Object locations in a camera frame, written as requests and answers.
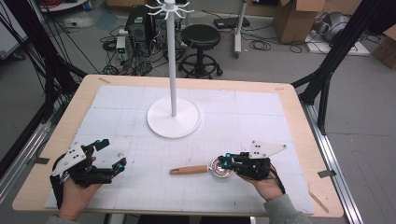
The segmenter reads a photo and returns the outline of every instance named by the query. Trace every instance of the white coat rack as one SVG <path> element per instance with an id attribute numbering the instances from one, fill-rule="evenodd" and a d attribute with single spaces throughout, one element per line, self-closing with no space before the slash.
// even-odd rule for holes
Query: white coat rack
<path id="1" fill-rule="evenodd" d="M 182 17 L 177 11 L 190 13 L 177 6 L 175 0 L 165 0 L 164 4 L 157 0 L 160 7 L 151 7 L 151 9 L 159 9 L 155 13 L 149 15 L 157 15 L 166 12 L 166 34 L 168 40 L 168 59 L 169 59 L 169 78 L 171 97 L 164 97 L 156 101 L 148 110 L 148 125 L 152 131 L 160 136 L 168 138 L 185 137 L 193 133 L 201 123 L 201 114 L 198 106 L 185 98 L 177 98 L 176 90 L 176 54 L 175 54 L 175 14 Z"/>

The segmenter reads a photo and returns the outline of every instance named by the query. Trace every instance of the wrist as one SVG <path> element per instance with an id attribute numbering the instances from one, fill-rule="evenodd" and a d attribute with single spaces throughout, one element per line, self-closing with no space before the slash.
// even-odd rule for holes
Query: wrist
<path id="1" fill-rule="evenodd" d="M 59 210 L 59 214 L 58 214 L 59 218 L 62 219 L 67 219 L 67 220 L 71 220 L 71 221 L 77 221 L 78 219 L 78 214 L 74 214 L 74 213 L 70 213 L 70 212 L 65 212 L 62 210 L 62 208 Z"/>
<path id="2" fill-rule="evenodd" d="M 273 199 L 277 199 L 277 198 L 281 197 L 282 195 L 283 195 L 283 193 L 281 190 L 274 190 L 272 192 L 266 193 L 264 199 L 265 199 L 265 201 L 270 202 Z"/>

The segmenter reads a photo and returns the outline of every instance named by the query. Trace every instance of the white stand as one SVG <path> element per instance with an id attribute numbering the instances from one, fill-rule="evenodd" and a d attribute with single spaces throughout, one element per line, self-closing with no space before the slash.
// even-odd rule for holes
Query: white stand
<path id="1" fill-rule="evenodd" d="M 174 27 L 176 13 L 181 17 L 177 11 L 184 9 L 175 6 L 175 0 L 165 0 L 165 4 L 158 1 L 161 7 L 156 13 L 149 13 L 149 15 L 157 15 L 163 11 L 166 12 L 165 20 L 166 27 Z M 180 138 L 193 133 L 201 123 L 201 115 L 199 108 L 187 99 L 176 97 L 176 55 L 175 55 L 175 30 L 167 29 L 168 40 L 168 58 L 169 58 L 169 78 L 171 98 L 162 98 L 155 102 L 148 110 L 148 125 L 155 133 L 168 138 Z"/>
<path id="2" fill-rule="evenodd" d="M 244 20 L 245 10 L 247 8 L 248 0 L 242 1 L 241 11 L 239 13 L 239 21 L 238 26 L 236 27 L 235 37 L 234 37 L 234 52 L 235 57 L 239 58 L 239 54 L 242 53 L 242 45 L 241 45 L 241 29 L 242 29 L 242 21 Z"/>
<path id="3" fill-rule="evenodd" d="M 177 98 L 177 116 L 171 116 L 171 98 L 155 102 L 148 111 L 148 125 L 163 137 L 180 138 L 193 133 L 201 123 L 201 114 L 195 103 Z"/>

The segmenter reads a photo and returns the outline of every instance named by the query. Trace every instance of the gray sleeve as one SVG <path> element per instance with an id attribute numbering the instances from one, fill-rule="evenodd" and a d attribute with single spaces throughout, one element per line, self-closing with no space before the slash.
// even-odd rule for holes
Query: gray sleeve
<path id="1" fill-rule="evenodd" d="M 311 221 L 302 212 L 297 211 L 288 194 L 264 204 L 271 224 L 298 223 L 310 224 Z"/>
<path id="2" fill-rule="evenodd" d="M 50 217 L 46 224 L 79 224 L 78 222 L 62 219 L 59 217 Z"/>

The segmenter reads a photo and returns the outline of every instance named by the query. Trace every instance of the office chair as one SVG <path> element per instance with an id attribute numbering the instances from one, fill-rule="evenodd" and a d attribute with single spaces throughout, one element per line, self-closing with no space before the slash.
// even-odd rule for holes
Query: office chair
<path id="1" fill-rule="evenodd" d="M 187 46 L 197 49 L 197 53 L 186 56 L 178 65 L 178 71 L 184 71 L 187 74 L 186 78 L 195 76 L 212 79 L 211 74 L 215 70 L 218 76 L 223 74 L 215 59 L 204 54 L 204 50 L 213 49 L 220 42 L 220 33 L 217 29 L 208 25 L 194 24 L 181 32 L 181 40 Z"/>

